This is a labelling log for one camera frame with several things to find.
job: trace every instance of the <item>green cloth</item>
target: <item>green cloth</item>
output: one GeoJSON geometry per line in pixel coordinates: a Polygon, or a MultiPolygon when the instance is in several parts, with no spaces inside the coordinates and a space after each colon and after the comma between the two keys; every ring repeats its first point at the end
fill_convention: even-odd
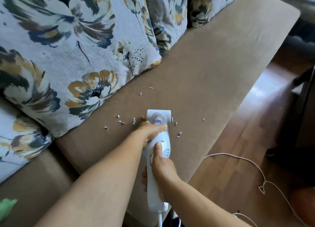
{"type": "Polygon", "coordinates": [[[14,200],[3,199],[2,201],[0,201],[0,223],[4,221],[6,217],[8,217],[17,201],[18,201],[17,199],[14,200]]]}

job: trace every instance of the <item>handheld vacuum cleaner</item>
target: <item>handheld vacuum cleaner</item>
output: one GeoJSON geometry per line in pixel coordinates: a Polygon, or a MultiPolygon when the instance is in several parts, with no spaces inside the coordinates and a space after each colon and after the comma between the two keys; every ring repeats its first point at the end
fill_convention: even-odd
{"type": "MultiPolygon", "coordinates": [[[[152,124],[163,125],[171,122],[171,110],[153,110],[147,111],[147,121],[152,124]]],[[[162,145],[162,155],[169,158],[171,153],[171,144],[169,141],[168,129],[158,134],[156,138],[150,141],[143,149],[143,154],[147,159],[147,177],[148,177],[148,207],[151,212],[159,214],[159,226],[162,226],[162,212],[167,211],[168,203],[163,202],[158,194],[158,185],[152,174],[153,147],[160,142],[162,145]]]]}

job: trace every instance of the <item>person's left arm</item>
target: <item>person's left arm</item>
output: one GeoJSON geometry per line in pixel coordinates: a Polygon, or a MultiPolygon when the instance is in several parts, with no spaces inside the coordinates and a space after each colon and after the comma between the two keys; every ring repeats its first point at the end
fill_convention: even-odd
{"type": "Polygon", "coordinates": [[[142,149],[166,129],[166,125],[142,123],[116,149],[83,173],[36,227],[121,227],[142,149]]]}

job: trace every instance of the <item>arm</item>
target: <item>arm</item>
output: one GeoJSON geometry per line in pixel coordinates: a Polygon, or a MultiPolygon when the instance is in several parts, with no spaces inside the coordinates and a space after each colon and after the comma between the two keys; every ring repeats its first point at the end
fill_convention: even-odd
{"type": "Polygon", "coordinates": [[[36,227],[121,227],[142,148],[166,125],[141,124],[116,149],[83,173],[36,227]]]}
{"type": "MultiPolygon", "coordinates": [[[[161,198],[171,204],[186,227],[250,227],[183,182],[176,173],[174,163],[162,157],[160,143],[154,146],[152,173],[160,187],[161,198]]],[[[146,176],[144,171],[144,184],[147,183],[146,176]]]]}

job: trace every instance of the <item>floral pillow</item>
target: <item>floral pillow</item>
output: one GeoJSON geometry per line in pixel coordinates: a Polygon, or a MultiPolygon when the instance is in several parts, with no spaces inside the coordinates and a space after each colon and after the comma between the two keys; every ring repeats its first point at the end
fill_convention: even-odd
{"type": "Polygon", "coordinates": [[[146,0],[160,55],[167,54],[187,29],[187,0],[146,0]]]}
{"type": "Polygon", "coordinates": [[[189,7],[192,27],[199,27],[206,24],[220,10],[233,1],[234,0],[192,0],[189,7]]]}
{"type": "Polygon", "coordinates": [[[0,0],[0,95],[60,137],[161,61],[146,0],[0,0]]]}
{"type": "Polygon", "coordinates": [[[0,183],[37,157],[52,142],[33,119],[0,98],[0,183]]]}

